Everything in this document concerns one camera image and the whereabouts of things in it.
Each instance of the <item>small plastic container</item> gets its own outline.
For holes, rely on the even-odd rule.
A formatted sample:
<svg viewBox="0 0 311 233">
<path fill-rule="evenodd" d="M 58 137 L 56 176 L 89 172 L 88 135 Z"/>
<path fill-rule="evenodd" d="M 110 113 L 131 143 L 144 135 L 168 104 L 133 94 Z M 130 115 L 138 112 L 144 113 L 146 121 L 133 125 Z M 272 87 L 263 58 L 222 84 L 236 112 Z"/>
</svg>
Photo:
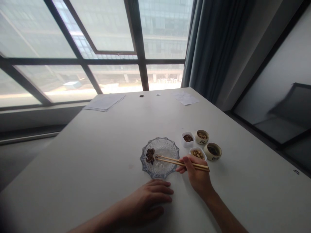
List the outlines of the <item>small plastic container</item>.
<svg viewBox="0 0 311 233">
<path fill-rule="evenodd" d="M 189 150 L 189 154 L 191 154 L 191 151 L 193 151 L 193 150 L 199 150 L 199 151 L 201 151 L 204 160 L 205 160 L 205 161 L 207 160 L 206 154 L 204 153 L 204 151 L 203 151 L 203 149 L 202 149 L 201 147 L 193 147 L 193 148 L 191 148 L 191 149 Z"/>
<path fill-rule="evenodd" d="M 184 140 L 184 136 L 186 135 L 186 134 L 189 134 L 191 137 L 192 137 L 192 141 L 191 142 L 186 142 L 185 140 Z M 194 136 L 193 136 L 193 134 L 191 133 L 191 132 L 185 132 L 185 133 L 183 133 L 182 135 L 181 135 L 181 143 L 182 143 L 182 145 L 183 145 L 183 147 L 185 147 L 185 148 L 188 148 L 188 147 L 192 147 L 193 146 L 193 142 L 194 142 Z"/>
</svg>

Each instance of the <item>hand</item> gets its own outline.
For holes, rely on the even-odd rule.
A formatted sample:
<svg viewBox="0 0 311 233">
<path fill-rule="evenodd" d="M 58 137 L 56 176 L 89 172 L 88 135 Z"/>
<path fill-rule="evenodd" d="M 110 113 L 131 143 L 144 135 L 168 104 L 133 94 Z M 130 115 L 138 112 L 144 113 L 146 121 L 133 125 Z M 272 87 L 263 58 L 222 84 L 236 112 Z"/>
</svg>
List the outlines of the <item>hand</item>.
<svg viewBox="0 0 311 233">
<path fill-rule="evenodd" d="M 199 159 L 193 155 L 184 156 L 182 159 L 179 159 L 186 166 L 179 166 L 176 171 L 180 174 L 188 171 L 188 177 L 193 189 L 199 194 L 202 199 L 206 199 L 211 194 L 215 193 L 215 190 L 211 184 L 209 172 L 196 170 L 192 163 L 197 163 L 207 166 L 207 162 Z"/>
<path fill-rule="evenodd" d="M 171 184 L 162 180 L 150 180 L 134 193 L 113 205 L 121 222 L 126 226 L 142 226 L 158 219 L 164 209 L 153 205 L 172 202 L 168 194 L 174 191 L 169 188 Z"/>
</svg>

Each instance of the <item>glass pane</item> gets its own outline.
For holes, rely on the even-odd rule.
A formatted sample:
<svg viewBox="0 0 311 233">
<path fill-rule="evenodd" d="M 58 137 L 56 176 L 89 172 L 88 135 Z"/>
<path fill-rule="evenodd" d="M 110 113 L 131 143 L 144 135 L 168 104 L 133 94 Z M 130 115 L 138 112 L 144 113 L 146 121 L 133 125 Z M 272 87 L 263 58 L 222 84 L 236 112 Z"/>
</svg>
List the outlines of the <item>glass pane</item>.
<svg viewBox="0 0 311 233">
<path fill-rule="evenodd" d="M 143 91 L 138 65 L 89 65 L 89 67 L 104 94 Z"/>
<path fill-rule="evenodd" d="M 311 128 L 311 5 L 234 110 L 279 143 Z"/>
<path fill-rule="evenodd" d="M 149 90 L 180 88 L 184 64 L 147 65 Z"/>
<path fill-rule="evenodd" d="M 95 54 L 63 0 L 53 0 L 84 59 L 137 59 L 136 55 Z"/>
<path fill-rule="evenodd" d="M 139 0 L 147 59 L 185 59 L 193 0 Z"/>
<path fill-rule="evenodd" d="M 16 66 L 52 101 L 93 99 L 97 93 L 80 65 Z"/>
<path fill-rule="evenodd" d="M 134 51 L 124 0 L 70 0 L 97 50 Z"/>
<path fill-rule="evenodd" d="M 285 153 L 311 171 L 311 136 L 285 148 Z"/>
<path fill-rule="evenodd" d="M 41 103 L 0 69 L 0 107 L 34 104 Z"/>
<path fill-rule="evenodd" d="M 0 51 L 6 57 L 75 58 L 43 0 L 0 1 Z"/>
</svg>

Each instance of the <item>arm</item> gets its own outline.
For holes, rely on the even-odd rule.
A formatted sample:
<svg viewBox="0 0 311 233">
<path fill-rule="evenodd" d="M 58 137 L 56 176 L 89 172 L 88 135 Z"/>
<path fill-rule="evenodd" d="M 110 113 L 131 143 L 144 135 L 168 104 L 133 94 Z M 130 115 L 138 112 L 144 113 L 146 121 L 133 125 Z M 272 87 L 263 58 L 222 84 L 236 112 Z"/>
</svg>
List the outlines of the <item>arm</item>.
<svg viewBox="0 0 311 233">
<path fill-rule="evenodd" d="M 164 212 L 163 207 L 153 205 L 172 202 L 169 194 L 174 191 L 170 183 L 151 180 L 134 193 L 111 206 L 68 233 L 114 232 L 120 227 L 143 226 L 158 219 Z"/>
<path fill-rule="evenodd" d="M 186 167 L 178 167 L 177 172 L 181 174 L 188 171 L 190 183 L 194 190 L 199 194 L 202 200 L 206 203 L 214 218 L 216 219 L 220 229 L 225 232 L 247 232 L 247 230 L 239 223 L 239 221 L 230 212 L 227 206 L 223 203 L 219 195 L 214 190 L 210 175 L 208 172 L 196 170 L 192 162 L 202 165 L 207 165 L 206 161 L 195 156 L 188 155 L 180 159 Z"/>
</svg>

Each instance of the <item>clear glass dish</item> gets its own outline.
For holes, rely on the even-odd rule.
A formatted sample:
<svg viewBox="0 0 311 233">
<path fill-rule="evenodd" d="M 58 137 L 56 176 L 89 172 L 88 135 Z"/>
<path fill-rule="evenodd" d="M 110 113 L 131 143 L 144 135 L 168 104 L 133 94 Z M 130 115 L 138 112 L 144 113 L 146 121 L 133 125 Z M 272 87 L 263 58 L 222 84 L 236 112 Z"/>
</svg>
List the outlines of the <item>clear glass dish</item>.
<svg viewBox="0 0 311 233">
<path fill-rule="evenodd" d="M 155 157 L 156 155 L 162 155 L 173 159 L 179 159 L 179 148 L 175 145 L 174 141 L 171 141 L 168 138 L 159 137 L 150 140 L 148 144 L 143 148 L 143 153 L 140 157 L 140 160 L 143 164 L 143 171 L 147 172 L 152 179 L 165 179 L 169 174 L 175 171 L 177 165 L 172 163 L 158 160 L 155 160 L 153 164 L 147 163 L 146 153 L 148 149 L 155 150 L 153 157 Z"/>
</svg>

